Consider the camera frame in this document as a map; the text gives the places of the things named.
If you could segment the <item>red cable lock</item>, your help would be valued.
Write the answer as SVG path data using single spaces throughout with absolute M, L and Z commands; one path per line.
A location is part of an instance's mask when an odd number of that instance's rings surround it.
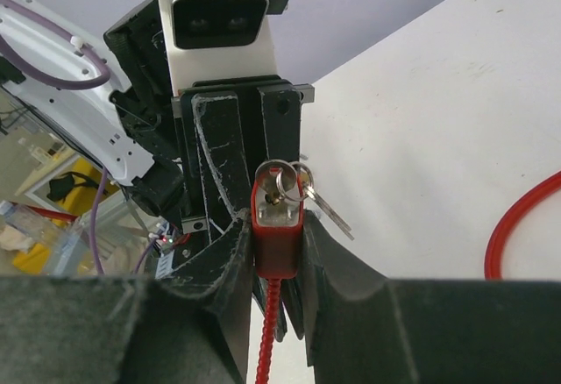
M 540 203 L 560 191 L 557 172 L 526 192 L 504 213 L 487 241 L 483 272 L 487 281 L 502 280 L 502 260 L 508 241 L 521 221 Z

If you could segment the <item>small red padlock keys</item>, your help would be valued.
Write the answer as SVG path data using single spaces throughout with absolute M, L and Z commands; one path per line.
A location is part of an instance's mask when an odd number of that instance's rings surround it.
M 300 209 L 311 200 L 350 240 L 352 228 L 315 190 L 311 169 L 300 161 L 267 160 L 255 173 L 256 195 L 253 218 L 257 226 L 295 227 Z

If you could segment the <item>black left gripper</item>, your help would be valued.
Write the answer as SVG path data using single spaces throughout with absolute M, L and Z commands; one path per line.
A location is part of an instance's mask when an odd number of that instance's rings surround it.
M 110 102 L 127 135 L 153 157 L 126 194 L 147 214 L 215 242 L 250 206 L 238 98 L 197 93 L 191 98 L 194 123 L 174 114 L 158 0 L 144 0 L 127 12 L 103 41 L 131 82 L 126 91 L 112 92 Z M 262 86 L 258 92 L 267 158 L 299 160 L 300 93 L 292 85 Z

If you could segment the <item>small red padlock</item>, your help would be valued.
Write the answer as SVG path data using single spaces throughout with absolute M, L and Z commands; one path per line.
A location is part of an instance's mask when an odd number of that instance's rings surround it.
M 303 192 L 293 164 L 267 160 L 259 165 L 252 189 L 251 213 L 258 276 L 294 278 L 302 253 Z

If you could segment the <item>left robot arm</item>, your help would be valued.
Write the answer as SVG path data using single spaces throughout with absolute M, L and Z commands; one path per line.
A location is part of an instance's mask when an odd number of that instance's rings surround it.
M 1 86 L 147 214 L 215 237 L 254 172 L 295 160 L 311 85 L 277 70 L 288 0 L 146 0 L 97 38 L 37 0 L 1 0 Z

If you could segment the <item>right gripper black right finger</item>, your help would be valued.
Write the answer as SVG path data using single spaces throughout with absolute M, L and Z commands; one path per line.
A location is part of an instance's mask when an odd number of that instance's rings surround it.
M 557 383 L 560 286 L 380 274 L 304 215 L 307 361 L 319 383 Z

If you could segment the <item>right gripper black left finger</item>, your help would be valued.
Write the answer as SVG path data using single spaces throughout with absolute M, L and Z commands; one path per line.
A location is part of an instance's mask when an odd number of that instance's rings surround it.
M 4 383 L 243 383 L 252 299 L 251 222 L 167 278 L 1 280 Z

